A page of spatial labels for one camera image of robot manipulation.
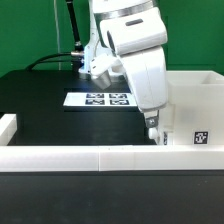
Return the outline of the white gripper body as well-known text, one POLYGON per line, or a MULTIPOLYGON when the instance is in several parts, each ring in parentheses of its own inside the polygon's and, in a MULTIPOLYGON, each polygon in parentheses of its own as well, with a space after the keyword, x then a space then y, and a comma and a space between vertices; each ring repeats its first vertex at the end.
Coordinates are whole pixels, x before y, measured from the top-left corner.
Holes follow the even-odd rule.
POLYGON ((168 99, 162 44, 166 27, 157 7, 100 23, 104 44, 119 58, 142 113, 163 108, 168 99))

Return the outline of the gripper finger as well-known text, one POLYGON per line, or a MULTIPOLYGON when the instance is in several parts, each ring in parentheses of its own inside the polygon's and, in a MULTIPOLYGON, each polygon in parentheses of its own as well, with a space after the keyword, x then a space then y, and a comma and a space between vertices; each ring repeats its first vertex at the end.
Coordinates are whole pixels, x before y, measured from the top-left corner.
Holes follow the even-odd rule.
POLYGON ((159 111, 146 112, 144 114, 144 119, 147 128, 157 127, 159 122, 159 111))

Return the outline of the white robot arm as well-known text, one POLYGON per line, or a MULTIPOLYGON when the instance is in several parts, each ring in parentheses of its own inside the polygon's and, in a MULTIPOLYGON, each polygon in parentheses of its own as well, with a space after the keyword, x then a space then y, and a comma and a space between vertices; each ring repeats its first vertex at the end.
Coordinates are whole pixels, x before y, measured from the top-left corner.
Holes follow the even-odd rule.
POLYGON ((89 0, 91 37, 81 73, 100 88, 124 78, 146 126, 159 123, 168 100, 166 27, 156 0, 89 0))

